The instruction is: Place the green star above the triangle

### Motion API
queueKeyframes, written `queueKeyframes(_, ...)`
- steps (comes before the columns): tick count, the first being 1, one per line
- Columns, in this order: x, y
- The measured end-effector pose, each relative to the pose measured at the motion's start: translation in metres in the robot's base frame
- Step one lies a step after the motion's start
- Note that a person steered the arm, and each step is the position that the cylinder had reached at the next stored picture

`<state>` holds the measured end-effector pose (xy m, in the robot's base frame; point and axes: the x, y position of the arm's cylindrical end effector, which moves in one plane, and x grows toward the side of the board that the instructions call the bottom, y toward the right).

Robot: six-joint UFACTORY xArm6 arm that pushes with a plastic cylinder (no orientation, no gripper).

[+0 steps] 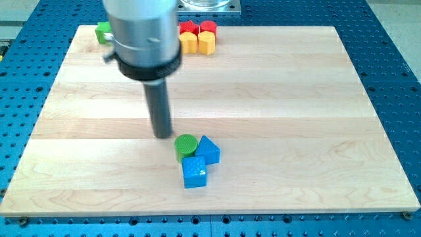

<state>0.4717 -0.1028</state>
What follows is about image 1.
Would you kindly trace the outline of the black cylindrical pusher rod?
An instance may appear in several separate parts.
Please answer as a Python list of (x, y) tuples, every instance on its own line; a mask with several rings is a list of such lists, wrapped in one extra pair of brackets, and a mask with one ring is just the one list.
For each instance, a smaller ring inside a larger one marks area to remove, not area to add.
[(168, 138), (172, 134), (172, 123), (166, 80), (160, 78), (144, 82), (143, 88), (149, 109), (149, 116), (156, 138)]

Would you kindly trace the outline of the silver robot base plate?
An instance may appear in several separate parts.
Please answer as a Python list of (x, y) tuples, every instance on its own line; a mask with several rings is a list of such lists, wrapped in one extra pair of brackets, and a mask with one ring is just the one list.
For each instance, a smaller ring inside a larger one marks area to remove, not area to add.
[(180, 16), (239, 16), (240, 0), (177, 0), (176, 8)]

